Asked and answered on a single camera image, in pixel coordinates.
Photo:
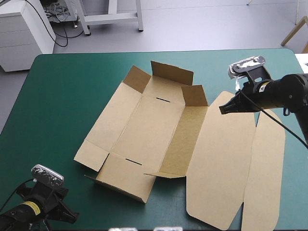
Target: unfolded cardboard box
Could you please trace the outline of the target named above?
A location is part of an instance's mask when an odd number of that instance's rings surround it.
[[[193,72],[151,64],[153,76],[131,68],[75,156],[95,182],[144,203],[155,176],[186,176],[208,108]]]
[[[243,231],[271,231],[279,217],[285,133],[264,114],[221,115],[234,95],[207,104],[193,72],[133,66],[86,136],[75,160],[96,183],[146,203],[155,177],[187,177],[187,212],[226,230],[244,202]]]

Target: white table frame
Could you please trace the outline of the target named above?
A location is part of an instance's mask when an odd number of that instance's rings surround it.
[[[74,0],[83,31],[90,35],[90,25],[103,25],[121,22],[138,22],[139,31],[143,31],[141,0],[136,0],[137,12],[117,13],[117,0],[109,0],[108,14],[86,15],[82,0]]]

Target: cardboard flap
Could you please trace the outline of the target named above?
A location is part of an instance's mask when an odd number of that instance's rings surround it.
[[[253,113],[220,113],[233,96],[224,91],[208,108],[186,176],[188,214],[221,230],[243,203],[256,127]]]
[[[154,176],[144,175],[144,172],[152,172],[153,169],[136,164],[114,153],[109,154],[96,180],[112,185],[123,193],[129,193],[147,202]]]
[[[140,98],[139,92],[120,83],[86,139],[110,152],[137,107]]]
[[[166,173],[166,172],[145,173],[145,175],[156,176],[156,177],[163,177],[163,178],[168,178],[168,179],[185,177],[185,176],[179,176],[179,175],[175,175],[175,174],[171,174],[171,173]]]
[[[132,66],[129,73],[123,80],[123,83],[127,84],[128,86],[135,89],[136,91],[143,93],[150,78],[151,76],[148,73],[142,71],[136,66]]]
[[[182,87],[186,106],[208,106],[202,85]]]
[[[181,69],[176,66],[167,64],[161,64],[151,61],[153,76],[167,78],[172,81],[192,85],[193,83],[193,72],[185,69]]]
[[[208,107],[185,107],[159,169],[160,172],[186,176],[207,109]]]
[[[101,182],[101,181],[99,181],[99,180],[97,180],[97,179],[95,179],[95,178],[89,177],[89,176],[87,176],[87,175],[84,175],[84,176],[85,176],[86,178],[90,179],[91,181],[97,183],[97,184],[100,184],[100,185],[102,185],[102,186],[104,186],[104,187],[113,189],[113,190],[115,190],[115,191],[117,191],[117,192],[119,192],[119,193],[122,193],[122,194],[125,194],[125,195],[127,195],[127,196],[130,196],[130,197],[132,197],[133,199],[135,199],[135,200],[137,200],[137,201],[146,203],[146,201],[143,201],[142,198],[137,197],[137,196],[135,196],[135,195],[133,195],[133,194],[130,194],[130,193],[128,193],[128,192],[125,192],[125,191],[121,190],[120,188],[117,188],[117,187],[115,187],[115,186],[113,186],[113,185],[111,185],[111,184],[107,184],[107,183]]]
[[[88,140],[84,140],[74,160],[98,172],[108,154],[108,151],[96,146]]]
[[[266,111],[280,121],[271,110]],[[275,229],[279,217],[284,144],[284,129],[261,112],[244,195],[243,231]]]

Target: drawer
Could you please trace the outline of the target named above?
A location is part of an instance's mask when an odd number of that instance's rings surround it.
[[[28,25],[21,15],[0,17],[0,33],[20,30],[29,30]]]
[[[11,47],[35,44],[35,40],[29,30],[0,33],[0,47]]]
[[[28,70],[40,55],[37,44],[0,48],[0,66],[4,71]]]

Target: yellow label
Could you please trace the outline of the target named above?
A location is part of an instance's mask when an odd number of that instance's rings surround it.
[[[31,207],[35,213],[35,216],[37,216],[38,214],[40,214],[40,209],[38,207],[37,204],[35,204],[34,202],[32,201],[25,201],[22,203],[22,205],[27,205],[29,207]]]

